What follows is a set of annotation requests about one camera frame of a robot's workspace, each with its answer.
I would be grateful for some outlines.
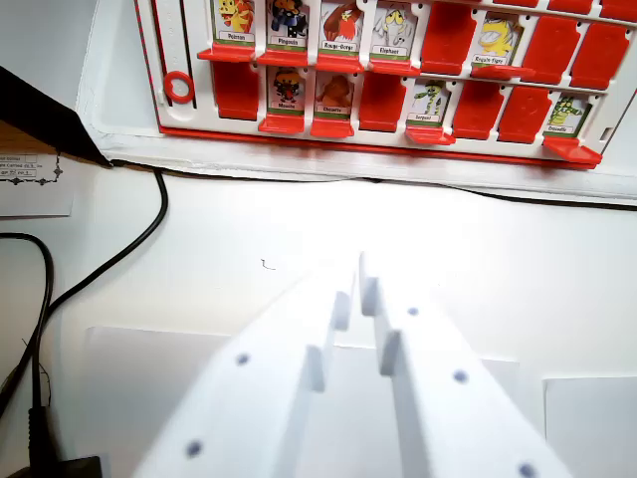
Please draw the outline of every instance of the red plastic frame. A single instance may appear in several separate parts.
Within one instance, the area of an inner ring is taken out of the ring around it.
[[[518,5],[519,7],[535,8],[538,0],[494,0],[499,5]]]
[[[275,67],[306,67],[308,65],[308,52],[266,50],[266,53],[257,59],[257,63]]]
[[[420,70],[411,66],[409,60],[396,61],[396,60],[382,60],[378,58],[372,58],[369,60],[371,65],[371,71],[374,73],[381,73],[384,75],[398,75],[401,77],[419,77]]]
[[[637,22],[637,2],[635,0],[604,0],[600,16],[625,20],[626,22]]]
[[[626,27],[590,25],[573,64],[570,85],[606,90],[626,55],[628,44]]]
[[[277,115],[267,113],[261,124],[259,131],[275,132],[279,134],[297,134],[306,129],[306,119],[304,116]]]
[[[214,62],[212,75],[219,117],[256,120],[259,109],[259,75],[249,63]]]
[[[395,132],[406,92],[400,77],[366,72],[358,110],[360,128]]]
[[[540,17],[523,62],[523,67],[533,69],[533,73],[522,75],[522,80],[559,84],[577,48],[579,37],[577,20],[550,15]]]
[[[550,0],[548,2],[548,10],[579,13],[581,15],[589,14],[592,6],[593,0]]]
[[[432,4],[420,70],[443,75],[460,74],[476,30],[471,10],[470,5],[459,3]]]
[[[576,137],[547,136],[544,147],[569,162],[591,164],[596,166],[601,162],[601,154],[586,146],[580,146]]]
[[[466,82],[454,116],[454,136],[489,139],[504,100],[497,83]]]
[[[202,131],[198,129],[181,129],[159,125],[159,131],[164,134],[177,136],[205,137],[207,139],[221,139],[231,141],[248,141],[259,144],[276,144],[290,147],[319,147],[322,149],[338,149],[343,151],[374,152],[380,154],[403,154],[413,158],[446,158],[470,161],[504,162],[509,164],[530,164],[544,166],[549,169],[594,169],[596,164],[555,161],[550,159],[533,159],[529,157],[498,156],[494,154],[477,154],[470,152],[452,152],[434,149],[412,149],[409,147],[374,146],[370,144],[356,144],[350,142],[316,141],[312,139],[295,139],[291,137],[256,136],[251,134],[237,134],[233,132]]]
[[[500,119],[498,141],[532,144],[550,106],[548,89],[514,87]]]
[[[255,47],[242,47],[235,45],[221,45],[213,43],[210,50],[204,50],[197,54],[199,60],[210,62],[242,63],[252,62],[255,56]]]
[[[319,53],[315,68],[320,72],[335,73],[361,73],[365,69],[360,65],[358,57],[345,57],[343,55],[330,55]]]
[[[529,77],[535,74],[533,68],[510,67],[508,65],[490,65],[488,67],[474,67],[471,71],[473,78],[487,78],[490,80],[509,81],[511,78]]]
[[[441,127],[416,126],[410,124],[406,128],[405,134],[407,134],[409,139],[418,144],[449,146],[456,142],[456,139],[450,134],[446,134]]]
[[[354,136],[354,128],[347,119],[315,117],[310,134],[318,137],[349,137]]]
[[[188,94],[180,97],[175,94],[174,86],[172,82],[174,80],[181,80],[188,87]],[[185,105],[186,103],[192,102],[192,99],[195,98],[195,87],[192,84],[192,79],[183,72],[170,72],[167,73],[165,77],[163,77],[163,90],[166,93],[166,96],[169,97],[176,103],[180,105]]]

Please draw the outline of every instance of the white table surface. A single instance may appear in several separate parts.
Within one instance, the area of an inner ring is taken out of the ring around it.
[[[79,182],[71,217],[0,220],[0,231],[49,245],[55,296],[127,244],[159,207],[152,174],[65,167]],[[432,293],[475,351],[520,363],[522,411],[540,430],[542,378],[637,373],[637,213],[364,181],[166,183],[165,222],[63,307],[46,334],[43,364],[63,443],[73,441],[87,327],[233,334],[316,265],[362,249],[408,253],[425,265]],[[33,330],[43,277],[35,246],[0,241],[2,378]],[[371,346],[372,329],[354,328],[341,341]],[[0,476],[28,462],[29,388],[0,423]]]

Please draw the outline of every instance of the character card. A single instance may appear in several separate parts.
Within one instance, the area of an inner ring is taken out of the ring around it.
[[[304,52],[308,49],[310,8],[302,0],[268,1],[268,48]]]
[[[523,30],[518,15],[487,12],[480,35],[471,47],[471,64],[474,67],[510,65]]]
[[[268,67],[268,113],[302,115],[306,107],[306,80],[299,70]]]
[[[317,98],[315,117],[349,120],[354,85],[346,75],[317,72]]]
[[[442,126],[450,96],[445,82],[416,80],[407,124]]]
[[[355,57],[360,50],[362,11],[356,2],[322,2],[318,52]]]
[[[211,6],[215,43],[254,46],[253,0],[212,0]]]
[[[591,108],[587,97],[562,94],[550,112],[544,136],[576,137]]]
[[[371,58],[409,60],[418,18],[411,3],[380,1],[376,6],[371,35]]]

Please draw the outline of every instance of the white wall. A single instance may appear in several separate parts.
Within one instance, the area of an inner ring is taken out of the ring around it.
[[[0,65],[74,109],[97,3],[0,0]]]

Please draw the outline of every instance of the paper sheet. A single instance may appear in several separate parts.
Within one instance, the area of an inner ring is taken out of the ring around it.
[[[545,381],[546,439],[577,478],[637,476],[637,377]]]
[[[68,216],[74,187],[68,159],[0,151],[0,216]]]

